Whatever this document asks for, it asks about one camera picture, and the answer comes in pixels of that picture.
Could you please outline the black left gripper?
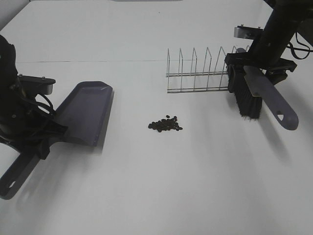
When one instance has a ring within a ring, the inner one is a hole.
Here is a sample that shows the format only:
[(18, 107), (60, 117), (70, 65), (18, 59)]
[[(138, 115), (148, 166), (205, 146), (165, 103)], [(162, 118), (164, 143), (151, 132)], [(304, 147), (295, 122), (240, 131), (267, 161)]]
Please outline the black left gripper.
[(35, 153), (40, 160), (50, 154), (51, 137), (63, 136), (68, 126), (53, 121), (55, 110), (46, 95), (45, 103), (33, 96), (0, 96), (0, 142), (20, 153)]

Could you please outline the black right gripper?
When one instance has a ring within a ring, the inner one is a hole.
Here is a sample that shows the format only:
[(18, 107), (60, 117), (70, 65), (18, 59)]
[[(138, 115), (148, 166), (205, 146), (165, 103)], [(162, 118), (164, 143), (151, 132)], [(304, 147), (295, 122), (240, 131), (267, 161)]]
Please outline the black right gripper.
[(275, 51), (257, 48), (250, 48), (248, 51), (242, 48), (241, 52), (228, 53), (224, 61), (230, 93), (251, 93), (245, 78), (248, 67), (266, 70), (265, 76), (273, 85), (286, 80), (287, 71), (293, 72), (297, 67), (293, 60), (280, 58)]

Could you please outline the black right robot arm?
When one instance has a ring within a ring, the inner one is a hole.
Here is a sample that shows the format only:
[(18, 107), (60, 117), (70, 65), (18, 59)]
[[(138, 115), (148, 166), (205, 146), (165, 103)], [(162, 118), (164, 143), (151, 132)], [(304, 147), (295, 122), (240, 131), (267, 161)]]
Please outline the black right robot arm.
[(252, 40), (248, 51), (229, 53), (227, 66), (242, 69), (254, 66), (266, 71), (266, 77), (274, 85), (287, 78), (286, 71), (293, 72), (296, 63), (281, 55), (288, 47), (300, 25), (313, 17), (311, 0), (268, 0), (272, 13), (262, 28), (239, 25), (234, 28), (236, 38)]

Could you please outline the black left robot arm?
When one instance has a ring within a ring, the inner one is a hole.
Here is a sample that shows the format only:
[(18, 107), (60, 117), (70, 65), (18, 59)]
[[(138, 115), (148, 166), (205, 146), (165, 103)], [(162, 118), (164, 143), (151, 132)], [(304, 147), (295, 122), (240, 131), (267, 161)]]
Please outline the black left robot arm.
[(50, 140), (62, 137), (67, 127), (54, 118), (57, 112), (47, 98), (54, 79), (20, 75), (16, 49), (0, 38), (0, 142), (20, 153), (50, 153)]

